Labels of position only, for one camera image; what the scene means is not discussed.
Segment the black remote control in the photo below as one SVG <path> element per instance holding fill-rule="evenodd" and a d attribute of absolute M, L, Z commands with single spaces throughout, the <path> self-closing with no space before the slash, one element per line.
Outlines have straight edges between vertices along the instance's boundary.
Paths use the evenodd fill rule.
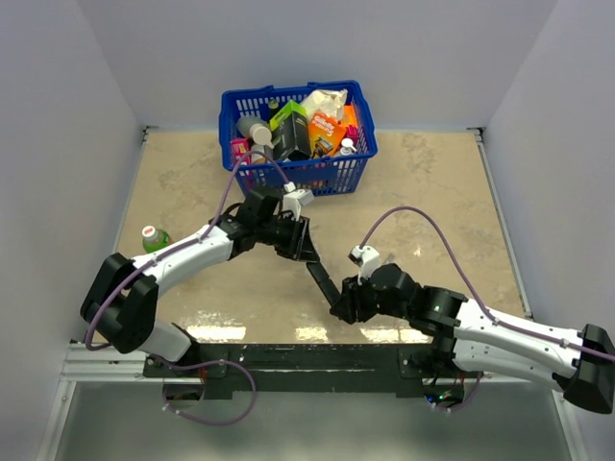
<path fill-rule="evenodd" d="M 340 292 L 321 262 L 307 262 L 306 267 L 330 307 L 340 299 Z"/>

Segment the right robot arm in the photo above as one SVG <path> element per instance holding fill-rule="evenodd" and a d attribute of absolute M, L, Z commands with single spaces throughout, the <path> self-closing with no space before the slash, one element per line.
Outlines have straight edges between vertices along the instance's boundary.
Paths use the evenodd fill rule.
<path fill-rule="evenodd" d="M 512 376 L 550 387 L 590 412 L 614 409 L 614 345 L 603 328 L 557 328 L 510 316 L 460 293 L 421 285 L 395 264 L 367 279 L 346 278 L 340 287 L 325 281 L 321 290 L 331 315 L 343 322 L 390 316 L 431 337 L 423 362 L 437 376 Z"/>

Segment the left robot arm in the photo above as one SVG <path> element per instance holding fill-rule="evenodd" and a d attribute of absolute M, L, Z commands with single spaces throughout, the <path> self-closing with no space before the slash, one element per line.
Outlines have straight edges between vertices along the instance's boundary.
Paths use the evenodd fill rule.
<path fill-rule="evenodd" d="M 245 200 L 218 213 L 190 236 L 159 251 L 133 258 L 116 253 L 102 263 L 81 306 L 88 337 L 102 335 L 118 352 L 146 352 L 164 360 L 176 376 L 198 368 L 196 341 L 157 317 L 159 298 L 175 285 L 215 264 L 230 261 L 257 244 L 277 255 L 316 263 L 309 220 L 302 209 L 314 199 L 308 189 L 287 184 L 258 186 Z"/>

